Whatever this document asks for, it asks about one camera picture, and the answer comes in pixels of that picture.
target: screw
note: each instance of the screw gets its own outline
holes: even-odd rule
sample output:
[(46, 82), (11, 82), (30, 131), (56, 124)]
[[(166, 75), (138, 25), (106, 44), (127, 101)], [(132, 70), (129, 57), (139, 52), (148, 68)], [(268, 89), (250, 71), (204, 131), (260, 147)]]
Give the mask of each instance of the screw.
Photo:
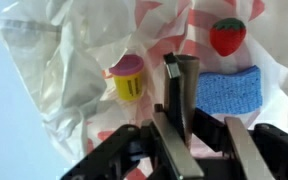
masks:
[(270, 129), (270, 127), (268, 125), (266, 125), (266, 124), (260, 125), (260, 128), (262, 128), (262, 129)]
[(83, 175), (77, 175), (77, 176), (74, 176), (72, 178), (72, 180), (84, 180), (84, 176)]
[(135, 131), (135, 128), (129, 127), (129, 128), (127, 128), (127, 130), (128, 130), (128, 131)]

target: pink lid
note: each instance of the pink lid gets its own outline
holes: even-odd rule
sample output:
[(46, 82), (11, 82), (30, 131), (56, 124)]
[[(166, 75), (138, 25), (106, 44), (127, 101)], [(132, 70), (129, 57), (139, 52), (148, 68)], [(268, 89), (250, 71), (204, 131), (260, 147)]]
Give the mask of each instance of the pink lid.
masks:
[(143, 69), (143, 59), (137, 55), (125, 55), (122, 59), (112, 68), (110, 73), (116, 76), (128, 76), (135, 74)]

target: red stripe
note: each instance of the red stripe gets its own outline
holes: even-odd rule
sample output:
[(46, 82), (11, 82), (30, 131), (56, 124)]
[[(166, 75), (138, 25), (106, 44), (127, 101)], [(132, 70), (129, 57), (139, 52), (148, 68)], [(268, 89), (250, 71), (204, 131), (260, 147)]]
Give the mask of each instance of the red stripe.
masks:
[(201, 71), (218, 72), (221, 69), (220, 60), (216, 56), (216, 52), (213, 48), (205, 47), (192, 40), (186, 40), (182, 53), (199, 57), (200, 63), (202, 63), (206, 68), (201, 69)]
[(133, 171), (131, 171), (127, 175), (126, 178), (127, 178), (127, 180), (145, 180), (146, 179), (145, 175), (138, 168), (135, 168)]
[(172, 34), (174, 35), (173, 29), (178, 26), (178, 18), (174, 19), (172, 22), (168, 24), (164, 24), (163, 27), (160, 29), (158, 32), (157, 36), (155, 37), (156, 39), (161, 39), (164, 37), (170, 37)]
[(182, 14), (183, 10), (190, 4), (190, 0), (180, 0), (177, 1), (177, 16), (180, 16)]
[(147, 11), (155, 9), (160, 5), (161, 3), (158, 3), (158, 2), (142, 1), (142, 0), (136, 1), (136, 5), (135, 5), (136, 26), (138, 27), (141, 24)]
[(91, 139), (87, 139), (87, 153), (92, 152), (94, 149), (93, 141)]
[(249, 21), (255, 19), (257, 16), (262, 14), (264, 10), (265, 10), (265, 4), (263, 3), (262, 0), (253, 0), (252, 14)]
[(112, 134), (114, 133), (114, 131), (101, 131), (97, 134), (97, 137), (102, 140), (105, 141), (108, 137), (110, 137)]
[(205, 30), (210, 30), (219, 20), (221, 19), (213, 14), (194, 9), (191, 9), (188, 15), (188, 24)]
[(224, 1), (226, 1), (229, 4), (231, 4), (232, 6), (234, 6), (234, 8), (236, 7), (236, 0), (224, 0)]

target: white plastic bag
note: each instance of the white plastic bag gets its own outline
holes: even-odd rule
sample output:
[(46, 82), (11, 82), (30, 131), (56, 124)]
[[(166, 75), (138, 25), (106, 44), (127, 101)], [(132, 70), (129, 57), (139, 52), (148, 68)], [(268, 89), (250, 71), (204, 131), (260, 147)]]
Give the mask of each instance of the white plastic bag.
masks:
[[(280, 43), (288, 42), (288, 34), (281, 36), (288, 27), (280, 26), (288, 25), (288, 1), (278, 3), (26, 0), (2, 12), (0, 34), (51, 142), (72, 161), (120, 125), (140, 125), (151, 118), (152, 105), (164, 101), (163, 55), (169, 52), (199, 57), (201, 72), (230, 74), (257, 65), (263, 106), (237, 117), (250, 128), (266, 122), (288, 132), (288, 45)], [(211, 47), (208, 31), (227, 17), (241, 19), (248, 34), (235, 53), (223, 58)], [(145, 61), (146, 91), (137, 102), (128, 103), (117, 98), (112, 82), (107, 79), (106, 85), (101, 73), (130, 52)], [(223, 120), (231, 115), (214, 116)], [(209, 155), (201, 145), (193, 138), (193, 155)], [(147, 167), (141, 168), (147, 175)]]

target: yellow container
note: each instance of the yellow container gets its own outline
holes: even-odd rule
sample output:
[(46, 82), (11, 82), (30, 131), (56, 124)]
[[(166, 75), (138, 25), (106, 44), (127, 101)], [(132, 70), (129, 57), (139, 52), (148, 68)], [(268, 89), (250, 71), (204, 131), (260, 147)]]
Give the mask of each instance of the yellow container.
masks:
[(125, 55), (110, 68), (119, 98), (125, 101), (136, 100), (142, 95), (143, 59), (136, 55)]
[(130, 76), (113, 75), (118, 96), (126, 101), (138, 99), (142, 95), (142, 72)]

